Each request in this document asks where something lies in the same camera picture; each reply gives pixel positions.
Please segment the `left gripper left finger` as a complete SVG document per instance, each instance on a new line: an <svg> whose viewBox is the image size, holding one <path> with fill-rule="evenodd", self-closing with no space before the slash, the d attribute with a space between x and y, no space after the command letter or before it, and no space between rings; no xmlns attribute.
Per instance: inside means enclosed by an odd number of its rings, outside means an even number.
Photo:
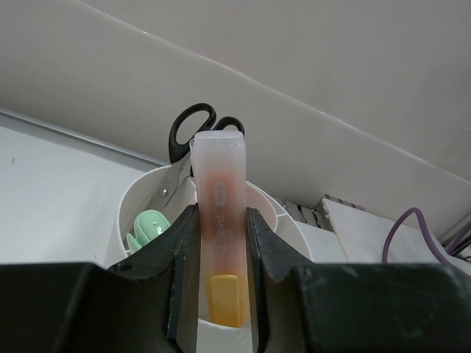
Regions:
<svg viewBox="0 0 471 353"><path fill-rule="evenodd" d="M1 267L3 352L195 352L199 212L102 268L93 263Z"/></svg>

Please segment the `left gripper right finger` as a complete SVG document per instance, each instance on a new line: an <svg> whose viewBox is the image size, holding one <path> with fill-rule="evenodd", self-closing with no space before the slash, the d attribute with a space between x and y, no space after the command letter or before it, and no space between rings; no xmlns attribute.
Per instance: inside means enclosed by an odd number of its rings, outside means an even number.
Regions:
<svg viewBox="0 0 471 353"><path fill-rule="evenodd" d="M470 277L439 264L316 264L247 210L254 352L468 352Z"/></svg>

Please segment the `green highlighter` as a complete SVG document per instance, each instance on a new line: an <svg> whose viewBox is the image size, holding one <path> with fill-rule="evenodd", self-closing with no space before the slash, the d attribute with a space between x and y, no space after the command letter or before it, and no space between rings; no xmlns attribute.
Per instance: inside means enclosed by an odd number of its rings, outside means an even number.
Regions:
<svg viewBox="0 0 471 353"><path fill-rule="evenodd" d="M171 222L157 210L145 210L134 220L132 231L126 235L129 254L134 254L155 238L162 235Z"/></svg>

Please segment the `orange pink highlighter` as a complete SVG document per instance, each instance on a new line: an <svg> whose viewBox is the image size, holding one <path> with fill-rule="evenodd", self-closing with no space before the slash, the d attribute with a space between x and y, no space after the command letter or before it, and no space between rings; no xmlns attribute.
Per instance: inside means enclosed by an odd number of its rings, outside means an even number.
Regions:
<svg viewBox="0 0 471 353"><path fill-rule="evenodd" d="M246 143L236 130L198 132L191 141L210 322L242 327L248 315Z"/></svg>

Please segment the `black handled scissors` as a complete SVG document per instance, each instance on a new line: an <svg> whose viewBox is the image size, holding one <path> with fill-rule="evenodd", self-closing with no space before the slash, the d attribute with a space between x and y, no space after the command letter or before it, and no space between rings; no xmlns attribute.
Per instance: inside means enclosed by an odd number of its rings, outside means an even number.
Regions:
<svg viewBox="0 0 471 353"><path fill-rule="evenodd" d="M183 122L188 120L192 115L200 112L206 112L208 118L187 142L179 143L177 141L177 133ZM177 116L169 132L169 159L171 166L155 193L154 209L162 211L171 201L183 180L192 176L190 144L196 133L223 130L229 126L235 127L239 132L245 135L244 125L237 118L226 116L217 121L215 109L207 103L194 104Z"/></svg>

